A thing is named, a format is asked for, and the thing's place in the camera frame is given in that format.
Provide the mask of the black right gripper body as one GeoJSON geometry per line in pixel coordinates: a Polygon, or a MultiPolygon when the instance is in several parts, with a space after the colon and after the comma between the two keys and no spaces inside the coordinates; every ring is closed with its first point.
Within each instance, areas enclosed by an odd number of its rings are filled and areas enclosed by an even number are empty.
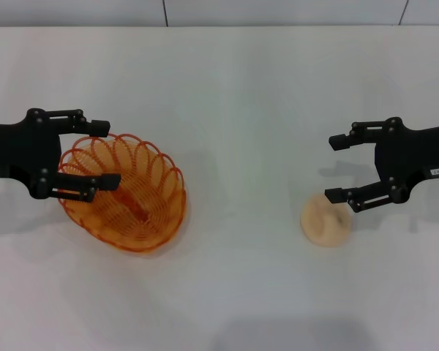
{"type": "Polygon", "coordinates": [[[401,118],[386,120],[375,145],[375,166],[391,201],[407,202],[417,184],[439,178],[439,127],[414,130],[401,118]]]}

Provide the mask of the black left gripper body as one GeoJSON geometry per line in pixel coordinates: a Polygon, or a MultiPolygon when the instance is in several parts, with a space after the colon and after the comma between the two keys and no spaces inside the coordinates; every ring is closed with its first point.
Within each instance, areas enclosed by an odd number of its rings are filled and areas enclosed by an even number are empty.
{"type": "Polygon", "coordinates": [[[32,108],[0,124],[0,178],[21,182],[34,199],[51,196],[61,157],[60,135],[75,131],[76,111],[32,108]]]}

